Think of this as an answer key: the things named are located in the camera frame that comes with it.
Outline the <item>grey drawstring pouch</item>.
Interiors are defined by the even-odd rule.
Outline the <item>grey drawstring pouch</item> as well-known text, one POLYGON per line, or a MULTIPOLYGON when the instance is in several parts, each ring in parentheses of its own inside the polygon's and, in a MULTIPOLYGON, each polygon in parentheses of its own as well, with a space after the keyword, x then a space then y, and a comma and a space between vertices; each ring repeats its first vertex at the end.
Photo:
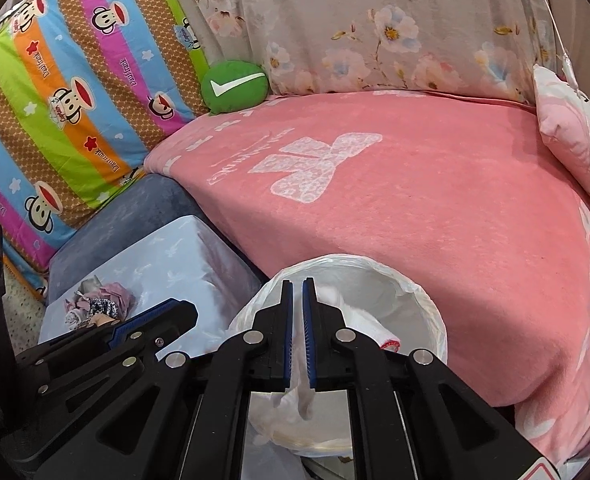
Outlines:
POLYGON ((80 299, 92 299, 101 296, 102 282, 96 275, 89 276, 81 281, 76 296, 80 299))

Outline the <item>purple drawstring pouch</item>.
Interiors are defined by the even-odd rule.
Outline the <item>purple drawstring pouch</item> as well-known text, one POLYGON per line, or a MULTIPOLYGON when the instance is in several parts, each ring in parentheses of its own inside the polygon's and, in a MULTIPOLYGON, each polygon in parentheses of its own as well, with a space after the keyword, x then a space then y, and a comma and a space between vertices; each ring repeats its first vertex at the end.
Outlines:
MULTIPOLYGON (((66 320, 71 323, 81 324, 86 323, 94 318, 90 315, 90 300, 80 299, 76 296, 77 289, 74 291, 69 299, 65 300, 66 320)), ((127 288, 122 287, 119 283, 108 283, 102 285, 101 296, 98 298, 107 298, 115 301, 119 306, 120 318, 119 321, 124 321, 127 318, 131 308, 134 306, 134 296, 127 288)))

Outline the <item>white lined trash bin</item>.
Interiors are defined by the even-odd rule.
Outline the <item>white lined trash bin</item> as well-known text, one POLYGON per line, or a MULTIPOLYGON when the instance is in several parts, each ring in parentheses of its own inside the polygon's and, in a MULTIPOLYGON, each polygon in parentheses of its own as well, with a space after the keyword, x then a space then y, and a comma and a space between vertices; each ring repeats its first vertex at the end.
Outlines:
MULTIPOLYGON (((424 289, 389 266, 361 256, 326 255, 280 271, 237 313, 229 333, 249 330, 259 310, 280 301, 285 281, 293 284, 293 297, 300 295, 306 278, 312 278, 316 288, 336 287, 346 304, 372 314, 400 339, 397 353, 409 354, 422 348, 431 350, 444 362, 448 360, 445 323, 424 289)), ((322 396, 317 405, 321 415, 294 425, 281 419, 273 406, 275 397, 286 391, 252 394, 248 421, 263 440, 307 457, 353 454, 344 390, 334 399, 322 396)))

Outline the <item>black white patterned cloth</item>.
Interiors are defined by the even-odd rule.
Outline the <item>black white patterned cloth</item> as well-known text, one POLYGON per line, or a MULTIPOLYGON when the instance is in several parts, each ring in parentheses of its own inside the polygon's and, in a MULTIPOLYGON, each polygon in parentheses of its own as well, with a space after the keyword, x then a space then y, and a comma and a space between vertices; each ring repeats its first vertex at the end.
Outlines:
POLYGON ((120 318, 119 306, 115 301, 107 298, 92 298, 90 300, 90 315, 99 314, 117 320, 117 318, 120 318))

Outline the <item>light blue palm-print cloth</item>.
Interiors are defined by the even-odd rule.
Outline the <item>light blue palm-print cloth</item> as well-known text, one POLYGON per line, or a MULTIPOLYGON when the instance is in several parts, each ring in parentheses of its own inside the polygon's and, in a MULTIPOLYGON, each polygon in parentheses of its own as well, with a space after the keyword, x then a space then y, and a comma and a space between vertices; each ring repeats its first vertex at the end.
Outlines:
POLYGON ((196 327, 159 351, 158 358, 171 351, 201 356, 217 349, 237 312, 265 281, 202 220, 180 217, 101 264, 76 262, 60 280, 51 276, 40 342, 68 332, 65 302, 86 280, 117 283, 131 292, 131 316, 169 298, 195 304, 196 327))

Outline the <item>blue-grey velvet cushion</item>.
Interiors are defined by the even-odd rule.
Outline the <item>blue-grey velvet cushion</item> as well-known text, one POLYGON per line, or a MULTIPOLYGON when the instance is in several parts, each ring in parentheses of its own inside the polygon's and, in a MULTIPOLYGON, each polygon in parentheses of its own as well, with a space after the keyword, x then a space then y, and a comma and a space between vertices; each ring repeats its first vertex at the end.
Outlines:
POLYGON ((66 242, 48 265, 48 302, 110 258, 184 216, 207 217, 173 179, 148 174, 109 202, 66 242))

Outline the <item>pink blanket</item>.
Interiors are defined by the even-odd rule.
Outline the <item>pink blanket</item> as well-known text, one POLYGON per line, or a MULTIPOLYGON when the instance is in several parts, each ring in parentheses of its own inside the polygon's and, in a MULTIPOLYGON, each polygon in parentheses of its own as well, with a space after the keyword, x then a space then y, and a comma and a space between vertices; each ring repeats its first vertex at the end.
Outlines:
POLYGON ((144 167, 264 274, 372 258, 437 305, 449 366, 553 463, 590 445, 590 198, 534 110, 419 92, 314 94, 204 115, 144 167))

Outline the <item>colourful monkey print pillow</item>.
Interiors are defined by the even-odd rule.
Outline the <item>colourful monkey print pillow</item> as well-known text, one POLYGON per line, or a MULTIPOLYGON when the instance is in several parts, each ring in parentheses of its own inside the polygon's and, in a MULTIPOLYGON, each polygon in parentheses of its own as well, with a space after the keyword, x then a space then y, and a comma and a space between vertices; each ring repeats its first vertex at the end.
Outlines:
POLYGON ((43 298, 56 252, 206 112, 179 0, 27 0, 0 29, 4 252, 43 298))

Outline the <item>green checkmark plush cushion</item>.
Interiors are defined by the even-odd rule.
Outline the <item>green checkmark plush cushion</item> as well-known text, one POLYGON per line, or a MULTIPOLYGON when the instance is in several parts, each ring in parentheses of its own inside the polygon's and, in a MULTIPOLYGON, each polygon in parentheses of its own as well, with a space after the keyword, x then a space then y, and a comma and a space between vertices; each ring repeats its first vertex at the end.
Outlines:
POLYGON ((207 70, 201 82, 201 92, 211 114, 227 114, 262 103, 269 94, 269 81, 256 64, 223 61, 207 70))

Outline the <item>pink white pillow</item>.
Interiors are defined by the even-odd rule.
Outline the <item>pink white pillow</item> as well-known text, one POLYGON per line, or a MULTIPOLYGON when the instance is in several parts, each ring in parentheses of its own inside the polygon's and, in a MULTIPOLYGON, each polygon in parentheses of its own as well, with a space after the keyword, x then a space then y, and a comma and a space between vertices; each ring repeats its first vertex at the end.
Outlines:
POLYGON ((552 70, 533 70, 542 142, 590 196, 590 99, 552 70))

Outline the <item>grey floral quilt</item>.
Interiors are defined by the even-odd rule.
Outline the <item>grey floral quilt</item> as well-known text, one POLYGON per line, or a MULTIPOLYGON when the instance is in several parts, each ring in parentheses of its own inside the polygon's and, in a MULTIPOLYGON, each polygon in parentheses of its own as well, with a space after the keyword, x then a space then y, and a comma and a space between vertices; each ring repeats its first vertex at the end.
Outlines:
POLYGON ((180 0, 210 62, 260 65, 276 94, 426 90, 534 100, 558 67, 545 0, 180 0))

